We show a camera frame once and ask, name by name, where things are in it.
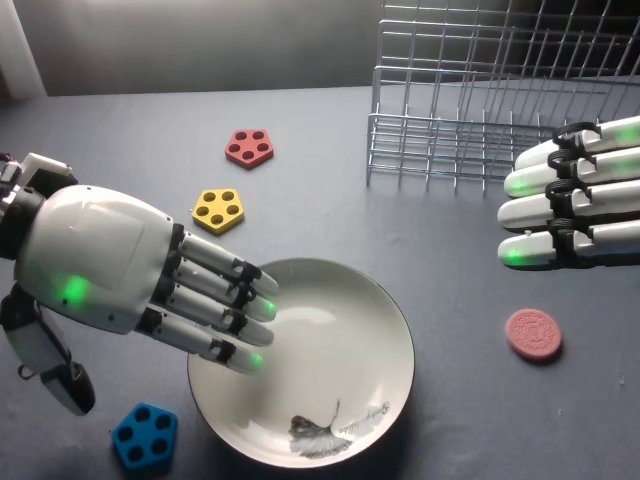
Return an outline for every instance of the robotic hand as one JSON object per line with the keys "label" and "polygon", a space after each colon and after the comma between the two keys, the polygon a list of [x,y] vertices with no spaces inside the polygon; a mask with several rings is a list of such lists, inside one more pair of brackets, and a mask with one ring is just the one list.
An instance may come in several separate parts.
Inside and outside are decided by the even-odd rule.
{"label": "robotic hand", "polygon": [[[95,402],[51,312],[113,333],[132,330],[242,373],[262,357],[214,330],[266,346],[278,285],[242,258],[199,238],[146,203],[77,185],[68,165],[0,155],[0,257],[16,283],[0,325],[23,363],[69,410]],[[32,372],[26,377],[24,367]]]}
{"label": "robotic hand", "polygon": [[506,266],[640,264],[640,117],[565,125],[514,168],[498,221],[521,235],[498,247]]}

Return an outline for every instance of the wire basket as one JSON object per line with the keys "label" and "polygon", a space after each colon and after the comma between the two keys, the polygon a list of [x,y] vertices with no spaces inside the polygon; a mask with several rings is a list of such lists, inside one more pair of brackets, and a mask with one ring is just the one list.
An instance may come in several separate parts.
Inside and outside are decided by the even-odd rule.
{"label": "wire basket", "polygon": [[640,16],[613,9],[629,2],[399,1],[380,22],[367,185],[385,171],[484,191],[553,128],[638,114]]}

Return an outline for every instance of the ceramic plate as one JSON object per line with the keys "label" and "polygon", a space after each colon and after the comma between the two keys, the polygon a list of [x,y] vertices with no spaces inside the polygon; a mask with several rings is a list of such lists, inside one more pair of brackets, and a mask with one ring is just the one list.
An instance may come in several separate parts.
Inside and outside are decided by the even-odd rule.
{"label": "ceramic plate", "polygon": [[193,397],[211,428],[260,462],[311,468],[345,460],[398,418],[414,351],[398,306],[344,265],[292,259],[262,269],[280,284],[273,345],[255,376],[190,355]]}

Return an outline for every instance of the table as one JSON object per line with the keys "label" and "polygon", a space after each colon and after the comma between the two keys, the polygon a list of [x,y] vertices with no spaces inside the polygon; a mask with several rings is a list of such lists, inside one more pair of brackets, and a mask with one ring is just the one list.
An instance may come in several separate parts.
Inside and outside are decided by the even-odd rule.
{"label": "table", "polygon": [[[37,380],[23,382],[0,337],[3,480],[113,479],[110,432],[138,402],[179,417],[166,478],[599,479],[640,467],[640,271],[522,273],[496,260],[506,199],[478,182],[374,173],[365,187],[370,89],[47,98],[0,111],[0,146],[71,164],[83,183],[132,194],[191,225],[207,188],[236,188],[246,221],[220,244],[256,263],[321,257],[355,267],[396,300],[416,350],[399,423],[343,465],[286,471],[252,462],[213,434],[189,391],[186,354],[61,319],[93,379],[76,418]],[[224,159],[237,128],[266,128],[273,160],[246,172]],[[11,265],[0,264],[0,291]],[[515,310],[540,308],[565,336],[535,367],[508,348]]]}

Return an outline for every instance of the blue pentagon block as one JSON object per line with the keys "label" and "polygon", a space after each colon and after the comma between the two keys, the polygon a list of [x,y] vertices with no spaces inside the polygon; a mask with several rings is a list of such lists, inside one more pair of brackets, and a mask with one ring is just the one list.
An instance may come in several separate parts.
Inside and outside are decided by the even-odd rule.
{"label": "blue pentagon block", "polygon": [[127,473],[164,473],[171,465],[178,417],[147,403],[139,403],[111,434]]}

